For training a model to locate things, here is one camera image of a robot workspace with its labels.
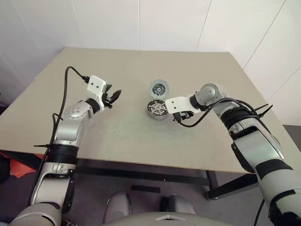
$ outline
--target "red object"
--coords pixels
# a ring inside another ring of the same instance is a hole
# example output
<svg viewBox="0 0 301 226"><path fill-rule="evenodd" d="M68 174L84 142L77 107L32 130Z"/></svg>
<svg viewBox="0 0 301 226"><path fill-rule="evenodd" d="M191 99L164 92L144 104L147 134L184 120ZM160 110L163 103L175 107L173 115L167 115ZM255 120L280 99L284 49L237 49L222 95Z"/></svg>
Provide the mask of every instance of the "red object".
<svg viewBox="0 0 301 226"><path fill-rule="evenodd" d="M36 154L36 156L38 156L39 158L42 158L43 155L42 154ZM10 159L10 174L14 175L17 178L20 178L22 176L24 176L27 173L32 173L35 170L25 166L24 164L14 160L14 159Z"/></svg>

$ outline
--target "gray floor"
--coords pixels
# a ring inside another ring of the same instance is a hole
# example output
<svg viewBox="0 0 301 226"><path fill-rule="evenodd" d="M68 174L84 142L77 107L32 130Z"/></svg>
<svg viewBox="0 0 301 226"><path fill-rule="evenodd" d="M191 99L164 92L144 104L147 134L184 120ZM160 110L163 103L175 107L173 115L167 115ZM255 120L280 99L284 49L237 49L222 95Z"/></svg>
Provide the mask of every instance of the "gray floor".
<svg viewBox="0 0 301 226"><path fill-rule="evenodd" d="M286 126L289 133L299 146L301 130ZM81 165L97 166L109 169L126 169L146 172L159 172L176 175L201 176L203 171L192 169L177 169L138 164L125 164L104 161L81 161ZM240 174L217 172L219 184L231 181ZM20 179L10 177L0 185L0 220L11 221L25 206L34 174ZM91 175L75 175L76 193L71 211L64 218L71 219L79 226L98 226L101 224L107 199L115 191L126 191L132 199L132 213L158 211L162 196L180 194L195 207L201 216L219 219L235 226L252 226L258 207L262 200L259 188L253 188L239 194L225 197L216 201L207 201L203 193L206 186L191 184L157 182L127 178L114 178ZM161 193L147 193L131 191L131 185L156 186ZM259 220L258 226L271 226L266 206Z"/></svg>

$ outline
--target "gear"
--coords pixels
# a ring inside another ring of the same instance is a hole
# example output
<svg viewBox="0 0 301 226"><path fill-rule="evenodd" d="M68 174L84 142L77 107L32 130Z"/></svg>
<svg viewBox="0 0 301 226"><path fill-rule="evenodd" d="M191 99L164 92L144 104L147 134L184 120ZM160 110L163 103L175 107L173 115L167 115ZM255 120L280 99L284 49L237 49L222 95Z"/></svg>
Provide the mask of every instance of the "gear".
<svg viewBox="0 0 301 226"><path fill-rule="evenodd" d="M169 92L169 87L166 81L157 79L150 84L150 95L155 100L164 100Z"/></svg>
<svg viewBox="0 0 301 226"><path fill-rule="evenodd" d="M157 120L165 119L168 116L168 112L165 103L161 100L150 101L147 105L148 115Z"/></svg>

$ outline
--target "black strap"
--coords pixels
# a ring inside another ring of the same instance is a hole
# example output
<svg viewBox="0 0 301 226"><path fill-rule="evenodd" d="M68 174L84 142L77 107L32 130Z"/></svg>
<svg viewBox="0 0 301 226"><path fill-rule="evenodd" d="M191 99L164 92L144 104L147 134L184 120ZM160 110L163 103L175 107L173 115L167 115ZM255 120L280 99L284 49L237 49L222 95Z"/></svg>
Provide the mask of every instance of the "black strap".
<svg viewBox="0 0 301 226"><path fill-rule="evenodd" d="M93 109L93 114L95 114L96 112L98 112L100 110L100 106L99 104L96 102L96 100L89 98L88 100L86 100L86 103L88 103L92 109Z"/></svg>
<svg viewBox="0 0 301 226"><path fill-rule="evenodd" d="M255 168L261 180L265 175L276 170L293 170L292 167L280 159L270 159L264 161L259 163Z"/></svg>

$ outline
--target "black table leg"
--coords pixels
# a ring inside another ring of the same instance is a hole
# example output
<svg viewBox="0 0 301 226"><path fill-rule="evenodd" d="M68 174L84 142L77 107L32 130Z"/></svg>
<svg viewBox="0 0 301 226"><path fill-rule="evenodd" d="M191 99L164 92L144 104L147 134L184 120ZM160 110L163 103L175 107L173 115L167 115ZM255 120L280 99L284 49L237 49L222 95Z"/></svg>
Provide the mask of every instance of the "black table leg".
<svg viewBox="0 0 301 226"><path fill-rule="evenodd" d="M232 194L237 194L242 191L258 186L257 177L255 174L245 174L235 180L232 180L222 186L210 189L205 193L207 199L219 199Z"/></svg>
<svg viewBox="0 0 301 226"><path fill-rule="evenodd" d="M5 150L0 150L0 152L34 170L38 169L41 162L41 159L39 157L31 153L11 152ZM127 171L127 170L100 169L100 168L90 168L90 167L77 167L76 173L113 176L113 177L125 177L125 178L138 178L138 179L148 179L148 180L158 180L158 181L173 181L173 182L180 182L180 183L192 183L192 184L198 184L202 186L209 186L210 190L205 193L205 197L207 199L212 199L212 200L216 200L232 194L237 194L242 191L258 186L257 177L255 174L245 174L222 186L218 186L215 172L209 170L206 170L207 178L148 173L148 172L134 172L134 171Z"/></svg>

